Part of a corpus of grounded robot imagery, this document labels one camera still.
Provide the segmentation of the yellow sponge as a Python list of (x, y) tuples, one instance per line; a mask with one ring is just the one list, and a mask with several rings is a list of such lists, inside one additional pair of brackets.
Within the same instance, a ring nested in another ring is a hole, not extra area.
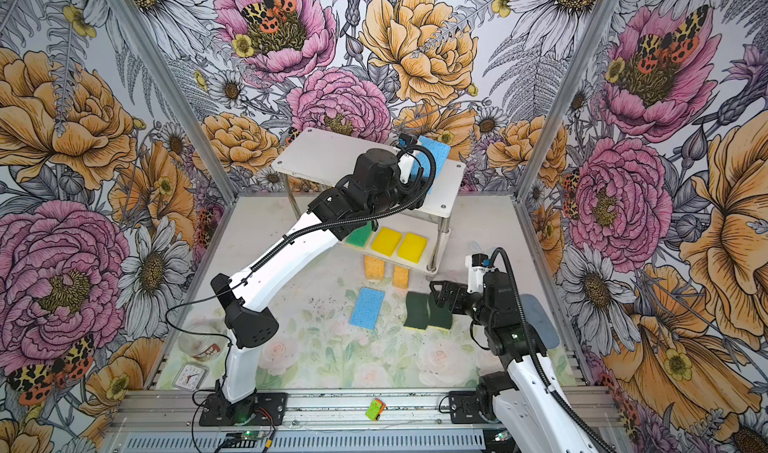
[(424, 236), (408, 232), (399, 246), (397, 255), (400, 259), (417, 264), (426, 250), (428, 239)]
[(381, 227), (371, 244), (371, 250), (386, 257), (391, 257), (398, 248), (402, 237), (403, 234), (397, 230)]

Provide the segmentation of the blue cellulose sponge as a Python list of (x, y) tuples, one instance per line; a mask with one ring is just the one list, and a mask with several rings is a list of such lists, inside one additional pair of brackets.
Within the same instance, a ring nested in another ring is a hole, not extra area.
[[(419, 144), (430, 151), (435, 162), (435, 178), (440, 176), (442, 168), (448, 159), (451, 147), (445, 143), (433, 140), (427, 136), (419, 138)], [(422, 178), (427, 179), (431, 175), (431, 165), (425, 153), (417, 151), (413, 154), (414, 163), (411, 169), (411, 178), (418, 176), (418, 170), (423, 169)]]
[(363, 287), (360, 290), (349, 323), (366, 330), (374, 330), (384, 298), (384, 291)]

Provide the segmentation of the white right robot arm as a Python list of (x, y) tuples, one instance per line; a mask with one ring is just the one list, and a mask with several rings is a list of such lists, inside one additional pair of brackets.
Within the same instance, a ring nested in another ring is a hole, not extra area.
[(481, 377), (479, 412), (500, 422), (523, 452), (613, 452), (568, 402), (543, 341), (527, 321), (514, 276), (473, 267), (468, 284), (432, 281), (439, 307), (481, 326), (502, 369)]

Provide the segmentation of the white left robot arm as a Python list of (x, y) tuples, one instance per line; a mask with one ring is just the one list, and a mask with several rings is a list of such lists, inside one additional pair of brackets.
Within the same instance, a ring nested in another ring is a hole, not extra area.
[(371, 148), (358, 156), (352, 173), (313, 199), (294, 226), (254, 263), (212, 279), (232, 350), (224, 374), (204, 402), (203, 421), (237, 424), (255, 413), (254, 376), (261, 348), (279, 329), (268, 305), (285, 284), (355, 230), (419, 208), (435, 174), (434, 156), (419, 144), (397, 152)]

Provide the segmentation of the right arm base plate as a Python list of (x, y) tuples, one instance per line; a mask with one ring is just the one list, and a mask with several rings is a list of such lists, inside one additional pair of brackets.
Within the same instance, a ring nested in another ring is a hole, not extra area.
[(452, 424), (493, 424), (498, 419), (484, 394), (470, 391), (451, 391), (448, 394), (449, 415)]

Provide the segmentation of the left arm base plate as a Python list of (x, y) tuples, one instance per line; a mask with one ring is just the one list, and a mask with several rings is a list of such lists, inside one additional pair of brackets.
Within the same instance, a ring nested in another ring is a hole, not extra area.
[(223, 393), (211, 393), (203, 402), (199, 425), (203, 427), (280, 426), (287, 393), (260, 393), (230, 402)]

